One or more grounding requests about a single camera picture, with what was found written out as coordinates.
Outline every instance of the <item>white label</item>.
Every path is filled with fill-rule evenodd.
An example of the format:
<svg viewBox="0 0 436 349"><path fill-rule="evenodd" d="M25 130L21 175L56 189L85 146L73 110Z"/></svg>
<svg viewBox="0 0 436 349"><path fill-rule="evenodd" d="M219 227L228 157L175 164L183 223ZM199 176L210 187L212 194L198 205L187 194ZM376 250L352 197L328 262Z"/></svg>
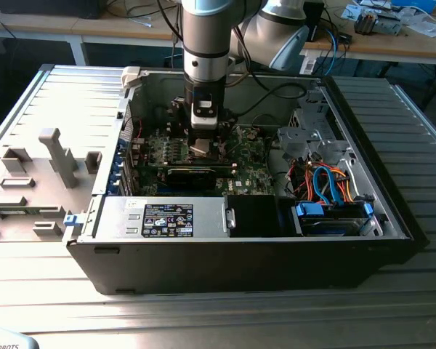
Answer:
<svg viewBox="0 0 436 349"><path fill-rule="evenodd" d="M124 209L143 209L147 200L141 200L139 198L128 198Z"/></svg>

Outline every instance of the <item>blue latch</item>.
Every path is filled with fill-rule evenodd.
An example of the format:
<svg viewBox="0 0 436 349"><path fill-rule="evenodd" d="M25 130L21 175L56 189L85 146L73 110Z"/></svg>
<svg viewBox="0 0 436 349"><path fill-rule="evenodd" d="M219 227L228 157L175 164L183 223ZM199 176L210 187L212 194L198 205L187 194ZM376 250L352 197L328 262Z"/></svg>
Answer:
<svg viewBox="0 0 436 349"><path fill-rule="evenodd" d="M83 225L85 220L85 214L67 214L63 220L63 225L65 227L76 227Z"/></svg>
<svg viewBox="0 0 436 349"><path fill-rule="evenodd" d="M325 212L320 204L315 202L301 202L296 207L297 216L324 216Z"/></svg>
<svg viewBox="0 0 436 349"><path fill-rule="evenodd" d="M369 217L373 216L373 207L369 203L364 203L363 209Z"/></svg>

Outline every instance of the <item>red cable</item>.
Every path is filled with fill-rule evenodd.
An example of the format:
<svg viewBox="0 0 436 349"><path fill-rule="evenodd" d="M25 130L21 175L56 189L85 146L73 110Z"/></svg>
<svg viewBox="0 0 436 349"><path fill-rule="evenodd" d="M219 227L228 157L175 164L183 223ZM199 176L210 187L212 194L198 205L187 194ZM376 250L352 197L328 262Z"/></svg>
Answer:
<svg viewBox="0 0 436 349"><path fill-rule="evenodd" d="M142 120L139 119L139 133L137 134L136 140L140 138L141 133L142 133Z"/></svg>

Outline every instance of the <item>blue plastic clip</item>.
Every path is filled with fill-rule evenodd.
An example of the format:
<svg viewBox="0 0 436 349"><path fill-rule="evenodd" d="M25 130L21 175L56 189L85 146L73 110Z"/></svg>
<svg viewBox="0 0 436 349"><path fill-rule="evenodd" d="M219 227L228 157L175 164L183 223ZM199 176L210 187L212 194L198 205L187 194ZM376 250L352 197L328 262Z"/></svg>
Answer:
<svg viewBox="0 0 436 349"><path fill-rule="evenodd" d="M373 207L369 203L364 203L363 209L369 217L373 216Z"/></svg>
<svg viewBox="0 0 436 349"><path fill-rule="evenodd" d="M301 202L296 207L297 216L324 216L325 212L320 204L315 202Z"/></svg>

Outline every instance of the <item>white cable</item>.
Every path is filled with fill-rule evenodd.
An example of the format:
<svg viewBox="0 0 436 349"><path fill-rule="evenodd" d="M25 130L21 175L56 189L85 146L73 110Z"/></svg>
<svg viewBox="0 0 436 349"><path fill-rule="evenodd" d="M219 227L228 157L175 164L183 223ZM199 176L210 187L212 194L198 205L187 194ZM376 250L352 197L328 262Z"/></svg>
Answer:
<svg viewBox="0 0 436 349"><path fill-rule="evenodd" d="M436 22L436 18L431 16L428 12L426 12L424 9L421 9L420 7L417 7L417 6L402 6L402 7L406 7L408 9L417 9L420 12L423 12L426 16L428 16L429 18L431 18L432 20L434 20Z"/></svg>
<svg viewBox="0 0 436 349"><path fill-rule="evenodd" d="M135 20L134 18L129 18L129 20L132 21L132 22L134 22L134 23L137 23L137 24L142 24L142 25L144 25L144 26L146 26L146 27L148 27L148 28L152 28L152 25L151 25L150 23L139 22L139 21Z"/></svg>

